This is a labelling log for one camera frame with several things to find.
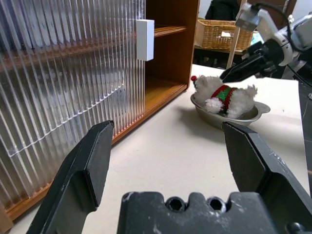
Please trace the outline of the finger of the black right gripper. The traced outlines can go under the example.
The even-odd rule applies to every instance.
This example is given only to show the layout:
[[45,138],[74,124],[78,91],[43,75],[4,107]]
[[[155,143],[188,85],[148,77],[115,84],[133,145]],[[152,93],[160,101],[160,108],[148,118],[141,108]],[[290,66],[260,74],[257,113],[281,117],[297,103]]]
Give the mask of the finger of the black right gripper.
[[247,79],[259,73],[264,64],[265,61],[261,55],[252,55],[225,70],[220,75],[220,79]]
[[223,72],[223,82],[240,82],[251,76],[267,77],[268,71],[265,71],[264,64],[259,62],[242,62]]

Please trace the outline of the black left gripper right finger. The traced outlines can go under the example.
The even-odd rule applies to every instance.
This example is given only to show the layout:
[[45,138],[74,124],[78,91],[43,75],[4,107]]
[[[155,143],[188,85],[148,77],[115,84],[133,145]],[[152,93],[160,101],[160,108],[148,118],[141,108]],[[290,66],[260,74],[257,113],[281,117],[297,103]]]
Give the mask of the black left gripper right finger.
[[223,122],[222,130],[239,191],[261,196],[280,234],[312,234],[312,198],[283,159],[246,126]]

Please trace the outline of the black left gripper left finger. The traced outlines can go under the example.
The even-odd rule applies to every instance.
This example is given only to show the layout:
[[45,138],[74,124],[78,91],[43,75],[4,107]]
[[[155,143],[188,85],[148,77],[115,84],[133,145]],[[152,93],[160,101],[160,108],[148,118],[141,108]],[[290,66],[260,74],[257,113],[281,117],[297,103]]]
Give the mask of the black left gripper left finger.
[[26,234],[81,234],[99,207],[109,169],[114,123],[91,127],[66,156]]

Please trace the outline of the white plush dog toy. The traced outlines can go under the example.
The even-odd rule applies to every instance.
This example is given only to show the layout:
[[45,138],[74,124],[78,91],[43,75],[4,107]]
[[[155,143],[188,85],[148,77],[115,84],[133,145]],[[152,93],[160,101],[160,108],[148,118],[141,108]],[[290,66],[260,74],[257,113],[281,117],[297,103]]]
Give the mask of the white plush dog toy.
[[238,119],[254,107],[257,88],[231,87],[218,76],[191,76],[195,87],[194,100],[207,112]]

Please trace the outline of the brown wooden cabinet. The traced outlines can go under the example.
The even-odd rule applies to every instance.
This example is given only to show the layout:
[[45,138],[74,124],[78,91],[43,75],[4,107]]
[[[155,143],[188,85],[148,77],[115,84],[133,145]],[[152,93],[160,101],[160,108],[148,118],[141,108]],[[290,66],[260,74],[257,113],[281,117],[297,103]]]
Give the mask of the brown wooden cabinet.
[[[144,112],[118,135],[123,138],[189,86],[199,0],[146,0],[145,18],[154,20],[154,59],[145,63]],[[30,198],[9,209],[0,205],[0,225],[13,220],[35,205],[47,193],[52,181]]]

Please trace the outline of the woven wicker basket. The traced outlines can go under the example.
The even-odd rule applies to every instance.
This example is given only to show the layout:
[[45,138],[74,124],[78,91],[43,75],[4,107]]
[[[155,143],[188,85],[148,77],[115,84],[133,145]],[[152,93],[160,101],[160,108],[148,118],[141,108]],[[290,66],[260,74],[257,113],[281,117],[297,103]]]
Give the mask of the woven wicker basket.
[[235,21],[198,19],[195,41],[205,49],[230,50],[235,29]]

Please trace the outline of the silver metal bowl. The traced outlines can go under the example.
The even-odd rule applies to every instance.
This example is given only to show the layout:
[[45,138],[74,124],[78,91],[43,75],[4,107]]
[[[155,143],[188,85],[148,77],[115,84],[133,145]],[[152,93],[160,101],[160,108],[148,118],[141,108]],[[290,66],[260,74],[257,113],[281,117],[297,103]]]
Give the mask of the silver metal bowl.
[[201,105],[199,105],[194,94],[191,95],[191,102],[195,106],[198,115],[209,125],[221,129],[223,122],[233,122],[243,126],[249,126],[251,123],[259,120],[265,113],[270,112],[270,107],[262,102],[255,102],[254,107],[239,119],[231,119],[223,115],[207,112]]

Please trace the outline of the person in dark clothes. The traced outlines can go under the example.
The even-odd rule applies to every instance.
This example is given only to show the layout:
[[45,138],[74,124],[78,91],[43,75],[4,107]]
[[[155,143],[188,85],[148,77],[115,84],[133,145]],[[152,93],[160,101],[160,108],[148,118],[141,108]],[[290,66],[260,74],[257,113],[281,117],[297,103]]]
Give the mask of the person in dark clothes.
[[240,4],[241,0],[212,0],[205,19],[234,21]]

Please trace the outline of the black stand beside table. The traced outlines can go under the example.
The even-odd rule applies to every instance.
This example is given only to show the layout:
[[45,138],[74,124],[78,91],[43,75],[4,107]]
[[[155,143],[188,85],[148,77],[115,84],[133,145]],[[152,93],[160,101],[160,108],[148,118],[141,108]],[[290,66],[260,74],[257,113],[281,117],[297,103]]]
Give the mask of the black stand beside table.
[[299,83],[298,89],[307,168],[312,175],[312,99],[309,97],[312,88]]

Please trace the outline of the light wooden post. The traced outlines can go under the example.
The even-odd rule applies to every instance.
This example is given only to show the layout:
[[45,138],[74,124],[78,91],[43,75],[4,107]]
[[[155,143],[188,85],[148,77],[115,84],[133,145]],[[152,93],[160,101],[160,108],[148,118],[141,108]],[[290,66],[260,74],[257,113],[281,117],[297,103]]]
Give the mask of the light wooden post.
[[236,46],[237,46],[237,42],[238,42],[238,38],[239,38],[239,34],[240,34],[240,28],[236,27],[235,31],[234,31],[234,36],[233,36],[231,48],[230,48],[229,58],[227,61],[227,67],[226,67],[227,69],[232,66],[234,55],[235,55],[235,50],[236,50]]

